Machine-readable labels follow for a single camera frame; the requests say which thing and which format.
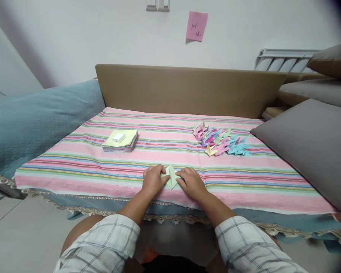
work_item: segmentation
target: radiator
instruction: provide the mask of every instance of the radiator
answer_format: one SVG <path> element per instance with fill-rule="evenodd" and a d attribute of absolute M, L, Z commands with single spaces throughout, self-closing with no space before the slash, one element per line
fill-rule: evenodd
<path fill-rule="evenodd" d="M 313 72 L 307 64 L 319 50 L 261 49 L 255 70 L 279 72 Z"/>

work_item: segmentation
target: plaid shirt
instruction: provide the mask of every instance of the plaid shirt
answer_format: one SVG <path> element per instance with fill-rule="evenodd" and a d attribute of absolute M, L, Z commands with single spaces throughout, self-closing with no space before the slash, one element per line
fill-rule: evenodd
<path fill-rule="evenodd" d="M 229 272 L 306 272 L 244 217 L 225 220 L 215 232 Z M 139 233 L 130 218 L 108 216 L 63 253 L 59 259 L 63 267 L 57 272 L 122 272 L 134 255 Z"/>

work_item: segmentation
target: floor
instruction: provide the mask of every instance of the floor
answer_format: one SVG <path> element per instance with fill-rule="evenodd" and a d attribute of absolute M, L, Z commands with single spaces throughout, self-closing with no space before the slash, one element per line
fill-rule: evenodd
<path fill-rule="evenodd" d="M 66 215 L 67 211 L 39 197 L 1 199 L 0 273 L 53 272 L 68 232 L 83 219 L 69 221 Z M 327 252 L 323 244 L 302 240 L 280 245 L 310 273 L 341 272 L 341 255 Z M 213 230 L 202 224 L 146 222 L 137 243 L 138 260 L 147 246 L 162 254 L 188 257 L 200 265 L 206 265 L 217 251 Z"/>

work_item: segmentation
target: blue cushion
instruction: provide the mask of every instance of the blue cushion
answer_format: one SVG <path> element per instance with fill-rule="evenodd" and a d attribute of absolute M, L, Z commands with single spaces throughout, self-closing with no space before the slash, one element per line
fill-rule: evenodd
<path fill-rule="evenodd" d="M 0 98 L 0 175 L 12 178 L 104 108 L 97 80 Z"/>

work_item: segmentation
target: wall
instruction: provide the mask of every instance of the wall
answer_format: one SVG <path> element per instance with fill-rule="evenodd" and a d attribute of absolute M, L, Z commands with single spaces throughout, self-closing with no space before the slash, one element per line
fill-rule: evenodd
<path fill-rule="evenodd" d="M 190 10 L 208 12 L 202 43 L 185 44 Z M 44 87 L 95 76 L 97 63 L 254 69 L 261 48 L 341 43 L 327 0 L 0 0 L 0 26 Z"/>
<path fill-rule="evenodd" d="M 0 28 L 0 97 L 43 89 Z"/>

